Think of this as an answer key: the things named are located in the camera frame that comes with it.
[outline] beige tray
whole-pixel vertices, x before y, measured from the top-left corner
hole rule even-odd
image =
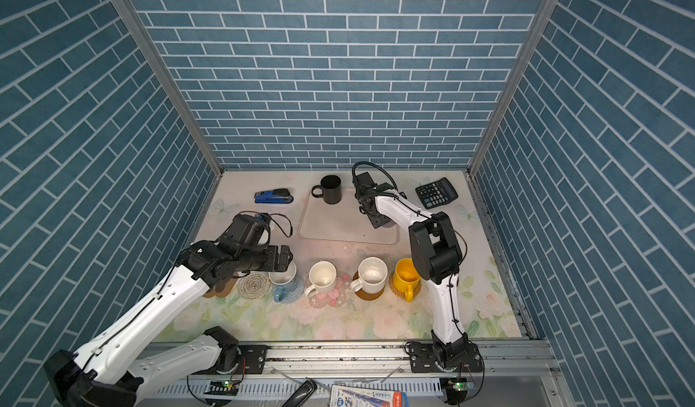
[[[398,233],[398,225],[393,221],[374,229],[367,216],[359,211],[352,187],[343,187],[343,198],[334,205],[309,195],[299,229],[300,237],[304,239],[387,246],[398,242]]]

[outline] white mug handle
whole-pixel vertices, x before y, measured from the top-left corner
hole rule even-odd
[[[317,295],[316,287],[314,285],[309,285],[306,290],[304,290],[304,295],[307,297],[313,297]]]
[[[362,289],[362,280],[360,278],[358,278],[358,279],[352,281],[350,283],[350,289],[353,292],[357,292],[357,291],[361,290]]]

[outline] black mug handle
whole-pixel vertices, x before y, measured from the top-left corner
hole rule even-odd
[[[311,189],[311,195],[316,197],[316,198],[323,197],[323,191],[321,191],[321,194],[314,194],[313,193],[313,191],[317,188],[321,188],[321,186],[320,185],[314,185],[313,188]]]

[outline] mug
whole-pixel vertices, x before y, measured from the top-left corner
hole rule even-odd
[[[314,194],[314,190],[321,188],[321,194]],[[341,189],[341,178],[335,175],[326,175],[321,178],[320,185],[314,185],[311,189],[311,195],[319,198],[323,197],[323,201],[329,205],[334,205],[343,198]]]
[[[317,294],[328,294],[336,289],[338,271],[334,264],[328,261],[315,263],[308,271],[308,281],[311,285],[304,290],[304,295],[313,297]]]
[[[273,299],[280,303],[288,293],[297,287],[297,265],[289,263],[285,272],[268,273],[270,281],[275,285]]]
[[[384,261],[377,257],[368,257],[359,264],[357,269],[359,277],[350,283],[350,289],[359,290],[367,294],[377,294],[384,289],[388,277],[388,268]]]
[[[418,283],[420,283],[420,274],[415,269],[413,260],[406,257],[398,261],[393,274],[393,286],[405,294],[405,301],[413,300],[413,291]]]

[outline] blue mug handle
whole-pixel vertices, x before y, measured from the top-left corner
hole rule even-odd
[[[284,287],[279,286],[275,290],[275,294],[273,296],[273,299],[275,300],[275,303],[279,303],[282,301],[283,298],[287,295],[287,291],[285,290]]]

